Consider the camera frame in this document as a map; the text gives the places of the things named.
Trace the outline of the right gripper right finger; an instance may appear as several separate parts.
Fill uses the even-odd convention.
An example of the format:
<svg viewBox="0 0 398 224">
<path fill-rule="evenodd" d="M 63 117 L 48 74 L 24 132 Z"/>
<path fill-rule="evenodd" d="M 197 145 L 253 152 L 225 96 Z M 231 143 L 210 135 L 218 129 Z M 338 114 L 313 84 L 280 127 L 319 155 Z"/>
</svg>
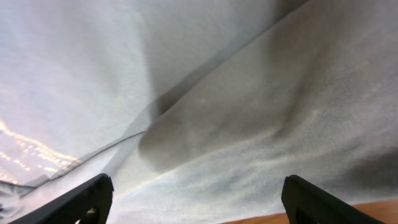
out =
<svg viewBox="0 0 398 224">
<path fill-rule="evenodd" d="M 281 200 L 290 224 L 382 224 L 297 175 L 285 178 Z"/>
</svg>

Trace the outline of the light blue t-shirt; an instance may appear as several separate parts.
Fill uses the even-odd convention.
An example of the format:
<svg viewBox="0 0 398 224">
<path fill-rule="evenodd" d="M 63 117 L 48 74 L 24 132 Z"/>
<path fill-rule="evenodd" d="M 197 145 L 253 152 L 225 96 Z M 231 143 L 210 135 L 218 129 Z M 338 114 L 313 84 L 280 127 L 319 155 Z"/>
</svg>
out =
<svg viewBox="0 0 398 224">
<path fill-rule="evenodd" d="M 100 173 L 109 223 L 397 198 L 397 2 L 2 1 L 1 222 Z"/>
</svg>

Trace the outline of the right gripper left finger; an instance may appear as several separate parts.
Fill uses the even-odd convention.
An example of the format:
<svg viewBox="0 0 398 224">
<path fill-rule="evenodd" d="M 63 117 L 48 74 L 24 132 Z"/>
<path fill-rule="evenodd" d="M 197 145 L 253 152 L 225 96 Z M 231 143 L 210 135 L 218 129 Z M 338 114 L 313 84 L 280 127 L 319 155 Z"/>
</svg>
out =
<svg viewBox="0 0 398 224">
<path fill-rule="evenodd" d="M 110 176 L 99 174 L 10 224 L 105 224 L 113 192 Z"/>
</svg>

